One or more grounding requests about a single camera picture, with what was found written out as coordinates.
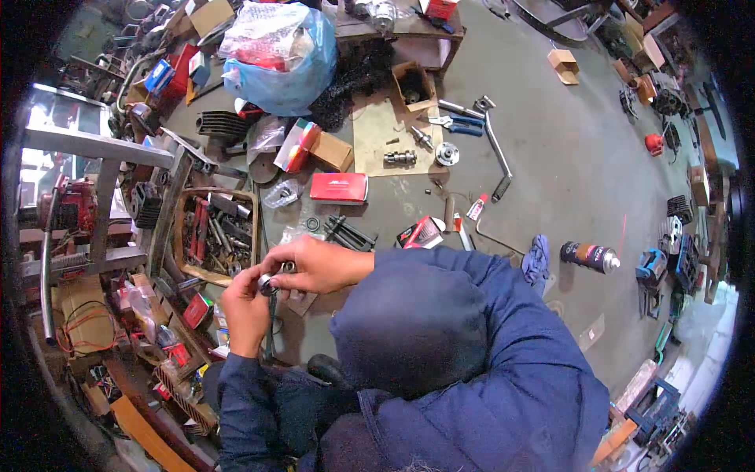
pliers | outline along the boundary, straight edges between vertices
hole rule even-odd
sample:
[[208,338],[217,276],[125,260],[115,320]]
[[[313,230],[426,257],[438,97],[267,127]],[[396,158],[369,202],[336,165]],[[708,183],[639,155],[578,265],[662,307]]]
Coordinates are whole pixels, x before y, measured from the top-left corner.
[[448,116],[430,116],[427,121],[434,125],[441,125],[451,133],[470,134],[472,136],[482,136],[482,127],[485,126],[485,120],[457,115],[456,113],[451,113]]

mechanic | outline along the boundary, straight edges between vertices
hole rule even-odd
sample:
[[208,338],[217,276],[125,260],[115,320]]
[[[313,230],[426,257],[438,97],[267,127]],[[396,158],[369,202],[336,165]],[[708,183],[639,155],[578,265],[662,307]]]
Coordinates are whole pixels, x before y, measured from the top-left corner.
[[[287,422],[257,361],[270,315],[256,279],[285,261],[298,273],[273,277],[282,297],[356,286],[330,321],[351,388],[325,423]],[[609,392],[571,333],[498,256],[304,237],[242,271],[220,305],[223,472],[290,470],[292,427],[313,440],[296,470],[586,470],[608,423]]]

screwdriver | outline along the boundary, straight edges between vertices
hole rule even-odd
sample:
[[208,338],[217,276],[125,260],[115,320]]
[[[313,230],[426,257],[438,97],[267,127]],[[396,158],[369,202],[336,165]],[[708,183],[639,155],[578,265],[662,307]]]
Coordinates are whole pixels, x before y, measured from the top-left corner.
[[417,7],[415,7],[415,6],[412,6],[412,7],[410,7],[410,8],[411,8],[412,10],[414,10],[414,12],[415,12],[415,13],[417,14],[417,16],[419,16],[419,17],[420,17],[420,18],[422,18],[423,20],[427,20],[427,21],[428,21],[428,22],[429,22],[429,23],[430,23],[431,25],[433,25],[434,27],[436,27],[436,28],[438,28],[438,29],[442,29],[443,31],[447,32],[447,33],[448,33],[449,35],[452,35],[452,34],[454,34],[454,27],[453,27],[453,26],[451,26],[451,25],[449,25],[449,24],[448,24],[448,23],[447,23],[447,22],[446,22],[445,20],[443,20],[442,18],[432,18],[432,17],[428,17],[428,16],[426,15],[426,14],[422,13],[422,10],[420,10],[419,8],[417,8]]

black spray can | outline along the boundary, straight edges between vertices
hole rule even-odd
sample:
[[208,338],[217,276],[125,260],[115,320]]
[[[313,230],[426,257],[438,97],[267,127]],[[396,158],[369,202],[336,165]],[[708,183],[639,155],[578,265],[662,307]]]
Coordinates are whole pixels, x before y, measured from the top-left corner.
[[600,273],[612,273],[621,265],[613,249],[574,241],[561,246],[561,260]]

blue rag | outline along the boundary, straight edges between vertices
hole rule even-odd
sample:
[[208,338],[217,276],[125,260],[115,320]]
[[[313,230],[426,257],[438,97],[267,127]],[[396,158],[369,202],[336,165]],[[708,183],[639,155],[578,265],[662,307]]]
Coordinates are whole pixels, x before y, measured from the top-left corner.
[[538,234],[532,240],[532,249],[522,259],[522,272],[524,280],[534,285],[550,275],[548,264],[550,252],[548,251],[548,238],[544,234]]

